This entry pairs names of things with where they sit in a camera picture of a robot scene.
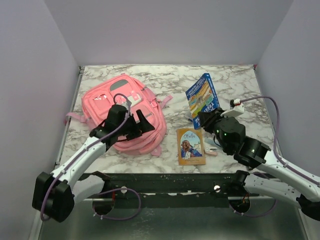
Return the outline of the blue treehouse book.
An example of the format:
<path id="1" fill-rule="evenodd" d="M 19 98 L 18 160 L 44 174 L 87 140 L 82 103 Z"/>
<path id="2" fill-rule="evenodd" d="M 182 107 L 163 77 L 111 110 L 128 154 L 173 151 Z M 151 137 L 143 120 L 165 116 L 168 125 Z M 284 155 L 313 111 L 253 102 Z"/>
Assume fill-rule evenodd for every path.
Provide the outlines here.
<path id="1" fill-rule="evenodd" d="M 186 92 L 185 92 L 191 120 L 195 130 L 200 126 L 199 112 L 211 112 L 220 107 L 218 95 L 216 93 L 211 75 L 204 73 Z"/>

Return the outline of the pink student backpack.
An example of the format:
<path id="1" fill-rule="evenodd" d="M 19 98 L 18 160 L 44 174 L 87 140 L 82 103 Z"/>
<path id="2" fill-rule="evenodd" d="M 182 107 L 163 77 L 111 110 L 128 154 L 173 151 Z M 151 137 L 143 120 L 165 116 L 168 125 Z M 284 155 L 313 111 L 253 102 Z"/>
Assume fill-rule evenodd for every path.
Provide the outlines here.
<path id="1" fill-rule="evenodd" d="M 159 157 L 167 124 L 163 108 L 172 99 L 168 95 L 158 100 L 138 79 L 125 73 L 88 90 L 81 98 L 82 115 L 69 112 L 65 119 L 74 118 L 98 134 L 98 138 L 119 128 L 113 147 L 127 155 Z"/>

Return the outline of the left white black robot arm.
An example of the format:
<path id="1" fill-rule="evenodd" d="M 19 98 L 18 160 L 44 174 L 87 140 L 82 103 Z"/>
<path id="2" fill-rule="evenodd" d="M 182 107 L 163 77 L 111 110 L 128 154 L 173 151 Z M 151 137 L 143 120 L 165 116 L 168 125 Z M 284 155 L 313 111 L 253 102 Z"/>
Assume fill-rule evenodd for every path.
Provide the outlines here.
<path id="1" fill-rule="evenodd" d="M 110 194 L 111 185 L 99 176 L 91 175 L 84 180 L 80 177 L 119 137 L 133 140 L 155 129 L 140 109 L 136 111 L 136 116 L 139 121 L 135 120 L 129 107 L 114 104 L 107 118 L 91 130 L 85 143 L 68 161 L 51 173 L 38 175 L 32 207 L 40 211 L 42 221 L 54 219 L 61 223 L 76 203 L 93 195 L 104 198 Z"/>

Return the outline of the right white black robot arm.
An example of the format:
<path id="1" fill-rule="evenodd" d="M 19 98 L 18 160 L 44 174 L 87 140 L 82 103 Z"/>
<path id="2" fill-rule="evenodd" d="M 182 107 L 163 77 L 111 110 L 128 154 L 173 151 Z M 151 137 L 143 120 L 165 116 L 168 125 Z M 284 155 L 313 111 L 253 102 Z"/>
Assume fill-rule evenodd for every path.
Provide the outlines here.
<path id="1" fill-rule="evenodd" d="M 261 194 L 291 203 L 308 217 L 320 219 L 320 178 L 288 160 L 263 142 L 248 137 L 246 127 L 235 117 L 225 117 L 223 110 L 199 112 L 200 126 L 213 134 L 223 152 L 241 165 L 257 169 L 277 178 L 263 179 L 248 172 L 230 183 L 230 191 L 241 196 L 245 192 Z"/>

